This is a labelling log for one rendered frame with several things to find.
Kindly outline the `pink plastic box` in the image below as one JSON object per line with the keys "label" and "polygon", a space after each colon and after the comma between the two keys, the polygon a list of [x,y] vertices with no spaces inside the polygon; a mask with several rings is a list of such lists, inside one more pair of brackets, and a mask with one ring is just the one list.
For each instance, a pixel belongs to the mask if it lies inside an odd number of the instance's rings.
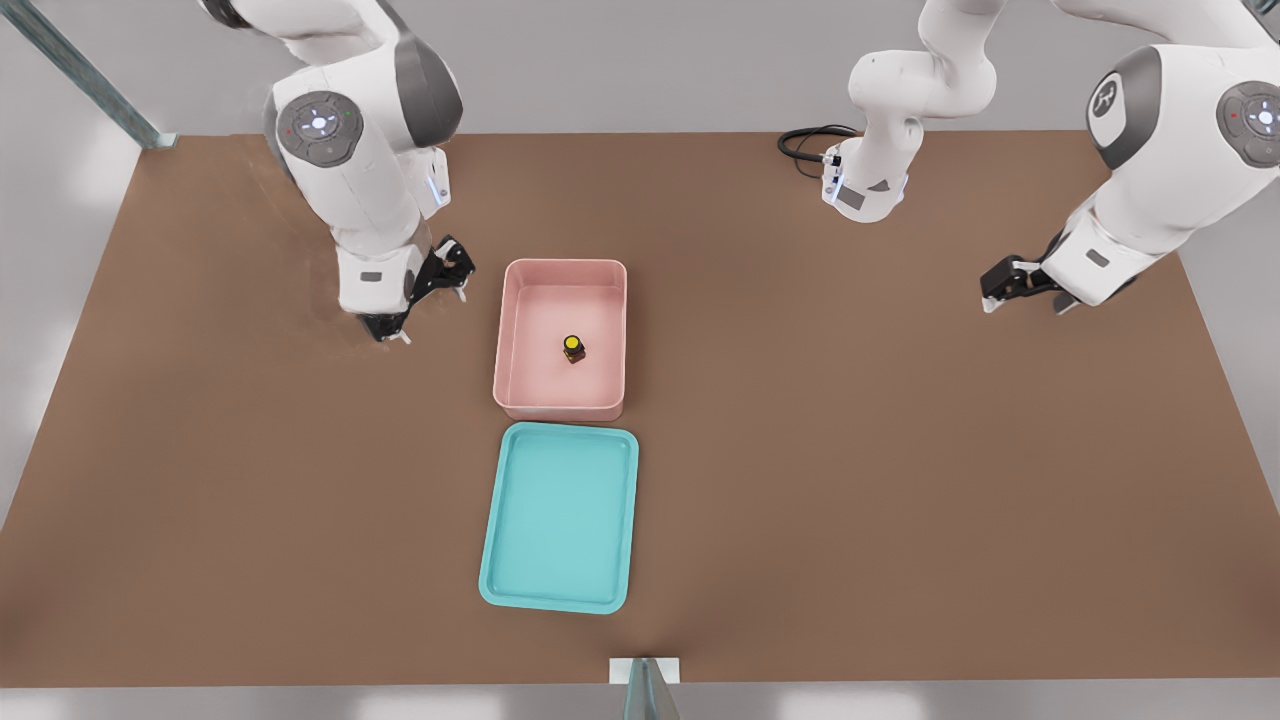
{"label": "pink plastic box", "polygon": [[[613,259],[525,258],[506,268],[493,398],[520,421],[614,421],[625,405],[627,270]],[[579,336],[586,357],[562,343]]]}

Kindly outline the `silver frame post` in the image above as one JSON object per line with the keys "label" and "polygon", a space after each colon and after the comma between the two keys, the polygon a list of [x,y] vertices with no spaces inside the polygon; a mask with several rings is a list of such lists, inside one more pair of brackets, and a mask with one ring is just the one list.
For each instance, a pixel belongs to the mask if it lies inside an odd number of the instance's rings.
{"label": "silver frame post", "polygon": [[609,660],[609,683],[626,687],[622,720],[681,720],[669,688],[680,682],[676,657]]}
{"label": "silver frame post", "polygon": [[0,15],[141,149],[177,145],[178,135],[164,133],[147,120],[31,0],[0,0]]}

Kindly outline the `pale blue-green tray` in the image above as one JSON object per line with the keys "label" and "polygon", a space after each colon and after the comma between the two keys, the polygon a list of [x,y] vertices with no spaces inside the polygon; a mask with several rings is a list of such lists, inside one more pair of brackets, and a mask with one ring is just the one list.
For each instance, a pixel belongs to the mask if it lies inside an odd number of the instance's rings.
{"label": "pale blue-green tray", "polygon": [[639,442],[517,421],[503,434],[477,588],[490,605],[611,615],[628,593]]}

